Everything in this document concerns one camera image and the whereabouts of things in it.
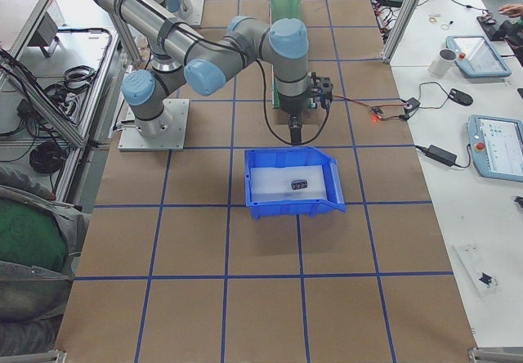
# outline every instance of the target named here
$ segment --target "white foam insert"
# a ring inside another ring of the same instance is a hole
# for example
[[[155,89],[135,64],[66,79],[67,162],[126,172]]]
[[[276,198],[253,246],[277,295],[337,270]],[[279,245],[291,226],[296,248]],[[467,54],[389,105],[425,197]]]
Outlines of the white foam insert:
[[[306,180],[307,188],[293,190],[292,181]],[[251,168],[252,202],[327,199],[321,165]]]

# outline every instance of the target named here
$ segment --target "green bag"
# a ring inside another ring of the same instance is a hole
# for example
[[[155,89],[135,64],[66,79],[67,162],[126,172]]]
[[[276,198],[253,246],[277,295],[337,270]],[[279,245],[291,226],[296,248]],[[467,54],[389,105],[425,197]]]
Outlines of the green bag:
[[[67,247],[53,216],[0,199],[0,261],[60,272]]]

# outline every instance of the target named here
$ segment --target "white mug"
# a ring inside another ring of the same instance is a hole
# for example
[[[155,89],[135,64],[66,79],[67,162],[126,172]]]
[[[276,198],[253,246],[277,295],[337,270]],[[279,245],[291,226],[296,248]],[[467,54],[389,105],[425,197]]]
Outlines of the white mug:
[[[456,58],[456,52],[444,48],[443,50],[440,50],[438,56],[432,61],[431,65],[428,67],[428,71],[436,77],[443,77],[445,73],[449,71],[450,66],[452,66]]]

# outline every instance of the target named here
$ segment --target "touchscreen display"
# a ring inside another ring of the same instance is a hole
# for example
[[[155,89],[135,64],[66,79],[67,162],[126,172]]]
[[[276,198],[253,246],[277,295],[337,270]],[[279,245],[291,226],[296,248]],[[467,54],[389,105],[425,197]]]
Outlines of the touchscreen display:
[[[517,124],[479,119],[493,173],[523,176],[523,142]]]
[[[454,41],[459,51],[465,53],[465,59],[474,71],[479,73],[505,71],[498,57],[483,38],[454,38]]]

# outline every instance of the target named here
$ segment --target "gray cloth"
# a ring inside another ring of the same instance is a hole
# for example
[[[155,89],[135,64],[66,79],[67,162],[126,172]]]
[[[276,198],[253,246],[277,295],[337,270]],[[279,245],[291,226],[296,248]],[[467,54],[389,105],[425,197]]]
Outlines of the gray cloth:
[[[27,355],[53,349],[61,317],[0,323],[0,356]]]
[[[52,215],[67,246],[68,258],[61,273],[0,262],[0,356],[13,351],[43,352],[48,345],[52,347],[47,342],[56,337],[56,331],[44,320],[65,310],[74,278],[71,264],[82,250],[89,216],[70,204],[47,200],[54,198],[48,189],[4,165],[0,165],[0,198]]]

